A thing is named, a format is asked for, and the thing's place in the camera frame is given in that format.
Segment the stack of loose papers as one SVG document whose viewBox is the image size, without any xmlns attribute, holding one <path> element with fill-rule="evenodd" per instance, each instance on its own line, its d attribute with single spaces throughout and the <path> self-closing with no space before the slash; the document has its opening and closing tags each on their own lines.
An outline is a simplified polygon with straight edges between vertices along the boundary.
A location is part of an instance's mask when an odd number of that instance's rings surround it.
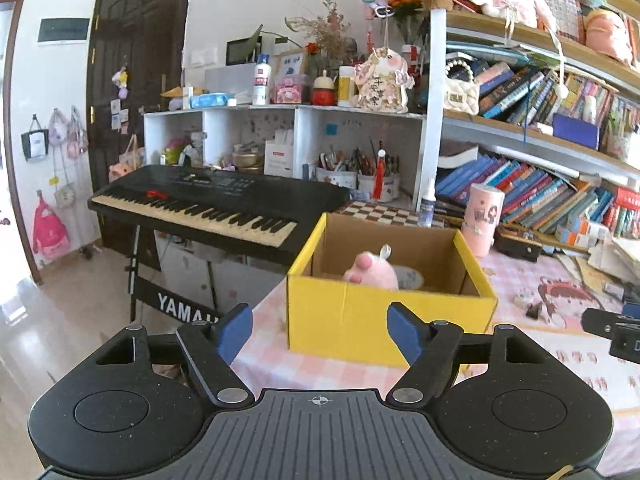
<svg viewBox="0 0 640 480">
<path fill-rule="evenodd" d="M 589 249 L 588 264 L 622 282 L 639 284 L 640 240 L 613 237 Z"/>
</svg>

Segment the pink checkered desk mat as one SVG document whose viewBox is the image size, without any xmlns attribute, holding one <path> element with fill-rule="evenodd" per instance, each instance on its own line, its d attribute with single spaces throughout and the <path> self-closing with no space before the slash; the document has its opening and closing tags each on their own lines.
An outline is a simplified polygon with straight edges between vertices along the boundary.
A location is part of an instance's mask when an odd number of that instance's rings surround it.
<svg viewBox="0 0 640 480">
<path fill-rule="evenodd" d="M 408 370 L 370 389 L 269 389 L 236 423 L 233 479 L 594 479 L 604 400 L 511 325 L 468 334 L 386 313 Z"/>
</svg>

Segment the black binder clip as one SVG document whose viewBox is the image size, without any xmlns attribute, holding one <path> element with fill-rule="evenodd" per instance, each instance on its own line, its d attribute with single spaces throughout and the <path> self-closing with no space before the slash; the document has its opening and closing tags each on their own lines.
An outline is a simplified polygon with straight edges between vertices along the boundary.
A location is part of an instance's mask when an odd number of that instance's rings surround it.
<svg viewBox="0 0 640 480">
<path fill-rule="evenodd" d="M 528 318 L 532 318 L 533 320 L 538 320 L 538 318 L 541 315 L 541 310 L 543 306 L 544 306 L 544 303 L 542 301 L 537 302 L 536 304 L 531 304 L 530 306 L 527 307 L 525 315 Z"/>
</svg>

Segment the white red small box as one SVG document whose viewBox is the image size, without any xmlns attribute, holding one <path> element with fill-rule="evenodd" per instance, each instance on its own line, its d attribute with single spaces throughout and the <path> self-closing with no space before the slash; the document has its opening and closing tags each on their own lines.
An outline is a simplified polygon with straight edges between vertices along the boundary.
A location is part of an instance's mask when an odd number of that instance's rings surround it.
<svg viewBox="0 0 640 480">
<path fill-rule="evenodd" d="M 536 294 L 528 290 L 523 290 L 514 296 L 513 303 L 520 309 L 528 309 L 536 304 Z"/>
</svg>

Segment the pink plush toy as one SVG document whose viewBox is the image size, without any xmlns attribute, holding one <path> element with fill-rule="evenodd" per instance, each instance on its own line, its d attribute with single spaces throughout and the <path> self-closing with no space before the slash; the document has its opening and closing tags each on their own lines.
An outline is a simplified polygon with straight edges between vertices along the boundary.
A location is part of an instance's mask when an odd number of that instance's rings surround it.
<svg viewBox="0 0 640 480">
<path fill-rule="evenodd" d="M 389 244 L 383 245 L 377 254 L 360 252 L 352 266 L 343 274 L 343 280 L 357 285 L 398 290 L 397 274 L 388 262 L 391 254 Z"/>
</svg>

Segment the yellow cardboard box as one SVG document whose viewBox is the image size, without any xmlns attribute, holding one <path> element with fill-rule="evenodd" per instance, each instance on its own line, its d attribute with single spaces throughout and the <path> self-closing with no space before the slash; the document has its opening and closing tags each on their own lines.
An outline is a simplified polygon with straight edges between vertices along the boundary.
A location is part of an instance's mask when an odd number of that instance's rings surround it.
<svg viewBox="0 0 640 480">
<path fill-rule="evenodd" d="M 390 246 L 390 264 L 421 285 L 388 290 L 349 284 L 344 273 L 362 252 Z M 386 226 L 324 214 L 288 270 L 288 348 L 320 358 L 405 365 L 388 336 L 387 307 L 399 301 L 424 322 L 445 320 L 484 333 L 498 304 L 480 263 L 455 229 Z"/>
</svg>

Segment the brown black pencil sharpener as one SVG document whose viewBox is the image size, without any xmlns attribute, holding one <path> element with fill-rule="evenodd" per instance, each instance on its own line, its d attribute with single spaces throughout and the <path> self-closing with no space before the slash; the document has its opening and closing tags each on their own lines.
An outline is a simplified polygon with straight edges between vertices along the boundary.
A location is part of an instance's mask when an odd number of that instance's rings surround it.
<svg viewBox="0 0 640 480">
<path fill-rule="evenodd" d="M 500 254 L 529 262 L 536 262 L 542 252 L 542 243 L 533 232 L 502 224 L 497 226 L 494 246 Z"/>
</svg>

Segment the red book box set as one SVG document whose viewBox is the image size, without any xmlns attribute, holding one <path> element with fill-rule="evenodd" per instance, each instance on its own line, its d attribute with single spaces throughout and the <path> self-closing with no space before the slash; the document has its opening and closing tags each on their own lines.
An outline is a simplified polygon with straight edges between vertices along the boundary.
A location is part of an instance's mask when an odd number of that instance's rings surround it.
<svg viewBox="0 0 640 480">
<path fill-rule="evenodd" d="M 639 211 L 640 210 L 640 193 L 619 186 L 616 188 L 614 205 L 620 208 Z"/>
</svg>

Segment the white spray bottle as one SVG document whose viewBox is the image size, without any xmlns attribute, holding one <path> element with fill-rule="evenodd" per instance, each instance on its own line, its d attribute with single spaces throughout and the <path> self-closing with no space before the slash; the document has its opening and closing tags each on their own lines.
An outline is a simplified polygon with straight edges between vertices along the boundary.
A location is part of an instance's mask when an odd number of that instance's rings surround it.
<svg viewBox="0 0 640 480">
<path fill-rule="evenodd" d="M 426 191 L 421 197 L 420 210 L 418 215 L 418 226 L 430 228 L 433 224 L 434 210 L 436 205 L 435 179 L 429 178 L 426 184 Z"/>
</svg>

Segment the wooden chess board box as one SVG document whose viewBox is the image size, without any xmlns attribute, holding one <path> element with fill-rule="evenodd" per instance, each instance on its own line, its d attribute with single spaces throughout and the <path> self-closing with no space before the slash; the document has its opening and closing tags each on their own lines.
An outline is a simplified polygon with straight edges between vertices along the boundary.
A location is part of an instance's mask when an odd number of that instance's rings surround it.
<svg viewBox="0 0 640 480">
<path fill-rule="evenodd" d="M 346 204 L 337 209 L 336 213 L 386 226 L 417 226 L 419 220 L 415 211 L 385 204 L 366 203 L 361 200 L 354 200 Z"/>
</svg>

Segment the black Yamaha keyboard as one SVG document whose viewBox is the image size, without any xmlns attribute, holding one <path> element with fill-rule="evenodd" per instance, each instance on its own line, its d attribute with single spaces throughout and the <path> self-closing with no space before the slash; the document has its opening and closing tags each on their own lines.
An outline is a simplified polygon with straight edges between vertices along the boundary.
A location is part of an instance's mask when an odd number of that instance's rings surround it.
<svg viewBox="0 0 640 480">
<path fill-rule="evenodd" d="M 326 182 L 178 166 L 144 166 L 99 190 L 106 218 L 290 266 L 322 214 L 349 201 Z"/>
</svg>

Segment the pink cylindrical canister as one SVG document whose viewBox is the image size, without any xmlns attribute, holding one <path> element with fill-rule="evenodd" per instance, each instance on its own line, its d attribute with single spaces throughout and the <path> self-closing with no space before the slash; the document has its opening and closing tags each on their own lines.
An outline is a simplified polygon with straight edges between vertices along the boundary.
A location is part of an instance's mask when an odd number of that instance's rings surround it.
<svg viewBox="0 0 640 480">
<path fill-rule="evenodd" d="M 461 232 L 476 258 L 489 254 L 503 201 L 504 193 L 498 188 L 480 183 L 470 187 Z"/>
</svg>

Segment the red tassel charm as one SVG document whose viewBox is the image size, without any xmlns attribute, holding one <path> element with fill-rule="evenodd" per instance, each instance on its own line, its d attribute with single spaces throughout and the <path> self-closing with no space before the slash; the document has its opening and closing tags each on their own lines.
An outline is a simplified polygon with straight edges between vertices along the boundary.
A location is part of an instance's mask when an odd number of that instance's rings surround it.
<svg viewBox="0 0 640 480">
<path fill-rule="evenodd" d="M 372 198 L 377 202 L 382 200 L 384 179 L 386 174 L 386 151 L 384 148 L 378 150 L 376 155 L 376 168 L 374 173 L 374 185 L 372 190 Z"/>
</svg>

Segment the dark blue storage box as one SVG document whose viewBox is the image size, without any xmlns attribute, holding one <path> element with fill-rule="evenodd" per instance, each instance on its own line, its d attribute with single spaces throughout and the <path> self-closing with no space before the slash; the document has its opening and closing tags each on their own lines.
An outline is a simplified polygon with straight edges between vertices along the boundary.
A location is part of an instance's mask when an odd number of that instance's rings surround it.
<svg viewBox="0 0 640 480">
<path fill-rule="evenodd" d="M 584 148 L 597 150 L 599 147 L 599 130 L 591 122 L 555 114 L 552 120 L 553 135 L 567 142 L 579 144 Z"/>
</svg>

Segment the white quilted handbag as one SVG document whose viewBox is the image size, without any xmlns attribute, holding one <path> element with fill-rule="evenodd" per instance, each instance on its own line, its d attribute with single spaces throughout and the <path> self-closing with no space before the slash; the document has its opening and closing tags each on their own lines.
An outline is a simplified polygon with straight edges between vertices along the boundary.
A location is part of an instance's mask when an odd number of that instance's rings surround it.
<svg viewBox="0 0 640 480">
<path fill-rule="evenodd" d="M 449 77 L 450 70 L 460 68 L 465 79 Z M 480 110 L 480 86 L 475 82 L 473 71 L 463 60 L 451 60 L 445 68 L 444 109 L 465 113 L 472 116 Z"/>
</svg>

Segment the white lotion bottle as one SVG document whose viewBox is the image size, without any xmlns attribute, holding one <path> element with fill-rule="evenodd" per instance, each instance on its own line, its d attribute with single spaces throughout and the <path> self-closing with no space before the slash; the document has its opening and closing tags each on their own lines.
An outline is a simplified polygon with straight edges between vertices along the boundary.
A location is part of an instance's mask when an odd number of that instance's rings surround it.
<svg viewBox="0 0 640 480">
<path fill-rule="evenodd" d="M 269 102 L 269 83 L 271 76 L 270 56 L 261 53 L 254 70 L 254 84 L 252 104 L 257 106 L 267 105 Z"/>
</svg>

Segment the pink floral ornament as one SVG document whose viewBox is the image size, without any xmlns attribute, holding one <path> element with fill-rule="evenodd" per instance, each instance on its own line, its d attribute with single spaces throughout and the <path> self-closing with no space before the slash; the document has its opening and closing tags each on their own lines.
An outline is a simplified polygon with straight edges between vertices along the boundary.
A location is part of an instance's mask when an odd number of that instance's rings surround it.
<svg viewBox="0 0 640 480">
<path fill-rule="evenodd" d="M 408 112 L 408 91 L 414 86 L 407 61 L 390 48 L 376 48 L 355 66 L 352 80 L 358 89 L 355 106 L 385 114 Z"/>
</svg>

